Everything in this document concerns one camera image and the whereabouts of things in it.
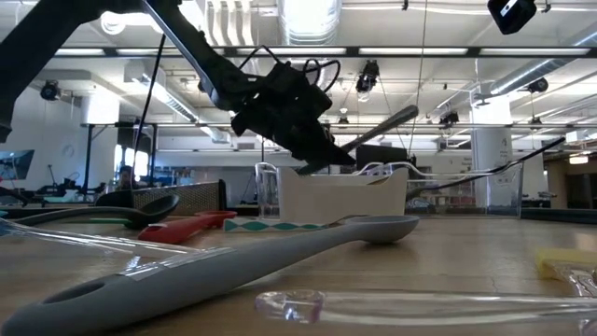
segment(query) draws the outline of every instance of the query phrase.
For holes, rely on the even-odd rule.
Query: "desk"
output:
[[[57,224],[45,228],[133,237],[118,225]],[[195,237],[196,247],[234,246],[295,233],[221,233]],[[386,328],[298,325],[265,320],[253,309],[270,290],[406,289],[571,295],[555,280],[538,280],[536,247],[597,250],[597,227],[488,218],[428,218],[397,245],[351,243],[328,250],[229,295],[118,330],[117,335],[576,335],[577,325],[492,325],[451,328]],[[124,268],[131,258],[31,239],[0,239],[0,321],[18,307],[58,290]]]

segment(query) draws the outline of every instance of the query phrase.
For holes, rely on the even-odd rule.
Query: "ceiling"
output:
[[[486,12],[487,0],[441,0],[429,1],[425,12],[424,1],[410,0],[410,8],[401,10],[401,1],[345,0],[342,4],[340,23],[334,42],[338,46],[442,46],[442,47],[557,47],[566,45],[566,39],[595,24],[597,3],[591,1],[560,0],[550,1],[553,5],[549,13],[537,13],[517,34],[501,35]],[[0,0],[0,38],[4,38],[31,9],[34,2]],[[205,9],[204,0],[198,0],[199,7]],[[226,34],[227,5],[224,3],[222,31]],[[251,4],[252,36],[256,45],[276,46],[282,44],[283,35],[273,0],[254,0]],[[149,26],[128,26],[119,35],[108,35],[100,21],[81,25],[67,41],[66,47],[118,47],[155,48],[160,42],[160,34]],[[123,78],[126,59],[54,59],[47,69],[87,70],[117,88],[128,102],[141,106],[145,96],[143,91],[133,90]],[[238,64],[240,59],[232,59]],[[362,58],[340,58],[340,78],[330,90],[334,105],[322,119],[337,122],[340,108],[348,109],[351,123],[379,123],[390,114],[406,105],[418,105],[421,115],[418,122],[431,120],[438,122],[444,110],[436,110],[458,90],[471,88],[477,82],[491,83],[532,59],[482,58],[475,59],[392,59],[380,58],[381,80],[374,88],[367,102],[358,102],[353,89],[354,79],[362,70],[366,60]],[[272,61],[258,59],[261,74],[267,74]],[[167,75],[166,85],[192,105],[201,118],[211,122],[228,122],[229,113],[213,108],[206,95],[197,89],[197,75],[184,59],[164,59],[160,64]],[[533,102],[527,93],[515,92],[510,95],[511,115],[515,122],[526,122],[533,113],[543,116],[544,123],[597,122],[597,108],[583,105],[554,115],[556,109],[590,99],[597,93],[597,60],[576,60],[546,76],[549,90],[534,95]],[[91,94],[92,92],[75,92]],[[468,122],[466,108],[459,109],[461,122]],[[138,109],[122,109],[123,114],[139,114]],[[151,122],[183,122],[183,119],[166,105],[154,100],[148,120]],[[420,130],[423,134],[429,131]],[[564,129],[546,134],[564,133]]]

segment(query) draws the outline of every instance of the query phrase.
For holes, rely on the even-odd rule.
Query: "table surface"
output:
[[[134,237],[119,225],[51,224],[44,229]],[[235,246],[287,234],[223,233],[196,236],[186,245]],[[588,225],[496,218],[426,218],[395,245],[355,242],[328,250],[236,289],[216,300],[116,330],[117,335],[574,335],[577,323],[533,323],[449,328],[299,325],[260,317],[256,295],[271,290],[417,290],[572,295],[535,271],[538,247],[597,251]],[[124,269],[130,256],[21,237],[0,238],[0,322],[19,307]]]

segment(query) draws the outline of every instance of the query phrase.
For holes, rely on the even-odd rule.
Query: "white column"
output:
[[[486,100],[488,105],[476,102],[470,112],[471,123],[510,124],[510,102],[506,96]],[[482,128],[472,131],[471,145],[475,170],[492,169],[512,160],[512,132],[508,128]],[[478,207],[512,205],[513,174],[482,178],[475,183]]]
[[[120,100],[111,93],[93,94],[83,97],[81,101],[83,123],[115,123],[118,121],[120,111]],[[98,133],[103,127],[96,126],[94,133]],[[81,129],[81,147],[83,158],[87,145],[87,128]],[[108,182],[114,177],[114,149],[118,140],[118,129],[108,127],[99,134],[91,143],[90,178],[89,187],[97,187],[102,182]],[[84,178],[85,160],[79,168],[81,181]]]

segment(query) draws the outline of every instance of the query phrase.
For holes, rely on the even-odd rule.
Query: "white ceiling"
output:
[[[482,11],[487,0],[441,0],[429,1],[430,10],[437,8],[461,11]],[[535,17],[515,35],[501,35],[488,13],[481,15],[440,14],[427,12],[425,25],[426,46],[560,46],[566,38],[582,31],[595,22],[594,11],[558,11],[557,8],[581,8],[597,10],[597,3],[590,1],[559,1],[554,10],[547,14],[537,13]],[[279,45],[282,41],[277,17],[272,16],[274,0],[253,1],[253,38],[257,44]],[[337,45],[342,46],[410,46],[423,44],[423,23],[425,12],[423,1],[410,0],[411,9],[400,10],[402,2],[346,0],[340,16]],[[7,35],[15,21],[22,18],[31,6],[20,5],[17,1],[0,0],[0,38]],[[223,31],[226,32],[226,15]],[[128,27],[120,35],[106,35],[98,21],[82,25],[68,40],[69,47],[151,47],[159,44],[160,35],[150,27]],[[409,104],[417,103],[418,81],[423,85],[419,90],[418,106],[422,112],[420,121],[430,113],[437,121],[438,113],[433,113],[438,104],[445,101],[455,90],[477,80],[496,80],[531,60],[520,59],[480,59],[479,73],[475,71],[474,59],[379,59],[382,83],[378,84],[366,103],[358,103],[354,90],[349,92],[354,77],[361,71],[366,60],[340,59],[340,80],[331,90],[333,107],[324,116],[331,122],[338,119],[341,107],[349,109],[351,122],[380,122]],[[130,91],[124,83],[123,69],[126,60],[121,59],[55,59],[48,69],[83,69],[102,77],[116,88],[127,92],[127,98],[141,105],[145,99],[138,91]],[[271,68],[272,62],[259,59],[262,74]],[[214,122],[229,121],[228,112],[215,111],[207,97],[197,90],[196,75],[186,60],[164,59],[161,68],[168,75],[171,90],[177,91],[196,107],[203,117]],[[566,65],[547,76],[550,87],[546,97],[536,95],[533,104],[527,104],[529,97],[523,94],[512,98],[512,116],[515,121],[529,118],[533,110],[536,114],[571,104],[597,92],[597,77],[577,83],[565,90],[557,91],[562,85],[584,77],[597,70],[597,60],[579,60]],[[188,81],[184,87],[181,79]],[[153,121],[178,121],[165,105],[154,100],[151,107]],[[597,118],[597,109],[589,107],[559,114],[544,122],[574,122],[577,119],[591,121]],[[468,120],[467,113],[461,113],[462,122]]]

